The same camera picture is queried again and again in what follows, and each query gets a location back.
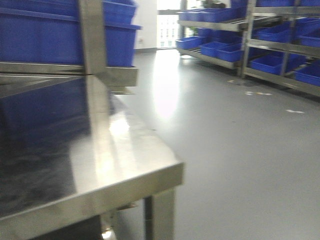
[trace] shelf frame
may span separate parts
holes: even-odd
[[[320,97],[319,86],[292,79],[290,77],[287,77],[285,74],[289,54],[299,54],[313,58],[320,58],[319,47],[252,39],[254,16],[286,16],[289,17],[289,20],[291,21],[291,28],[295,26],[295,22],[298,17],[320,16],[320,7],[300,7],[300,2],[300,0],[295,0],[295,6],[289,7],[256,7],[257,0],[249,0],[251,10],[249,11],[249,14],[247,16],[249,19],[249,26],[244,46],[242,78],[244,78],[245,76],[252,76],[255,78],[266,80],[278,85],[282,85],[291,89],[295,89],[301,92],[305,92]],[[275,75],[248,67],[248,55],[250,48],[260,48],[271,51],[283,52],[284,58],[282,63],[281,75]]]
[[[291,43],[282,43],[275,41],[264,41],[258,39],[250,39],[248,46],[252,48],[267,49],[291,54],[300,54],[314,58],[320,58],[319,47],[304,46]]]
[[[225,67],[227,69],[236,70],[241,65],[240,61],[230,62],[230,61],[221,60],[219,58],[203,55],[200,53],[200,48],[198,48],[198,47],[188,49],[188,50],[177,48],[177,50],[179,51],[179,53],[181,53],[183,55],[189,55],[194,58],[203,60],[205,62]]]
[[[31,81],[33,78],[28,75],[95,75],[111,87],[136,86],[136,67],[108,66],[102,1],[78,0],[78,8],[84,65],[1,61],[0,84],[14,81],[13,76],[25,76],[26,81]]]
[[[284,87],[288,87],[290,89],[298,90],[304,93],[320,97],[320,86],[308,84],[285,76],[259,71],[249,67],[246,67],[244,69],[244,74],[254,78],[266,80],[268,82],[272,82],[274,84],[278,84]]]
[[[257,27],[263,26],[266,23],[278,22],[279,18],[269,16],[259,16],[254,19]],[[212,30],[223,30],[230,32],[243,32],[248,28],[248,20],[245,18],[237,18],[224,22],[205,22],[205,21],[186,21],[179,20],[178,24],[185,27],[205,28]]]

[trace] blue plastic crate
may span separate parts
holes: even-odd
[[[317,60],[317,61],[314,61],[312,64],[313,64],[313,65],[318,65],[318,66],[320,66],[320,59]]]
[[[295,0],[258,0],[257,7],[289,7],[295,5]]]
[[[199,12],[203,12],[203,8],[197,8],[197,9],[191,9],[191,10],[187,10],[187,11],[182,11],[182,12],[178,12],[179,14],[179,20],[183,20],[183,21],[191,21],[191,13],[199,13]]]
[[[291,54],[288,59],[286,72],[289,72],[306,62],[306,57]],[[283,63],[283,57],[266,55],[250,62],[251,68],[270,74],[280,75]]]
[[[320,47],[320,29],[300,36],[301,44],[310,47]]]
[[[137,4],[133,0],[104,0],[103,9],[106,23],[131,24]]]
[[[175,41],[179,49],[193,49],[204,43],[205,38],[201,36],[184,37]]]
[[[109,66],[131,67],[140,26],[107,23]],[[0,61],[84,64],[81,28],[74,16],[0,8]]]
[[[201,14],[202,11],[190,11],[187,13],[187,19],[188,21],[193,21],[193,22],[203,22],[204,17]]]
[[[197,28],[198,36],[200,37],[210,37],[212,34],[212,30],[210,28]]]
[[[85,81],[79,79],[7,96],[0,98],[0,105],[11,134],[86,116]]]
[[[217,57],[221,60],[228,62],[237,62],[241,59],[243,51],[241,50],[242,44],[229,45],[223,48],[218,49]]]
[[[300,6],[302,6],[302,7],[318,7],[318,6],[320,6],[320,0],[301,0]]]
[[[83,64],[81,28],[74,16],[0,8],[0,60]]]
[[[259,30],[256,32],[256,36],[260,40],[288,43],[291,37],[290,23],[285,22],[277,26]]]
[[[105,24],[108,66],[132,67],[136,32],[141,26],[109,22]]]
[[[243,19],[247,16],[247,7],[238,7],[237,8],[237,17]]]
[[[236,8],[206,8],[201,14],[204,22],[220,23],[237,18],[239,12]]]
[[[216,40],[227,40],[237,37],[237,33],[234,31],[212,30],[210,37]]]
[[[248,0],[231,0],[231,8],[247,7]]]
[[[320,87],[320,67],[317,65],[304,67],[295,72],[295,79]]]
[[[228,45],[229,43],[225,43],[225,42],[218,42],[218,41],[209,42],[207,44],[200,46],[201,54],[216,58],[217,50],[220,48],[226,47]]]
[[[301,18],[295,24],[295,38],[320,29],[320,18]]]
[[[1,0],[0,8],[78,17],[76,0]]]

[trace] wall baseboard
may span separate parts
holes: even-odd
[[[148,53],[155,53],[156,51],[157,51],[156,47],[140,48],[135,50],[135,54],[148,54]]]

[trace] stainless steel table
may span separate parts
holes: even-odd
[[[0,239],[29,240],[145,199],[172,240],[184,165],[94,76],[0,86]]]

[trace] gray floor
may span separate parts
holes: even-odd
[[[176,240],[319,240],[320,99],[175,50],[137,55],[121,99],[186,162]],[[120,240],[142,240],[141,202]]]

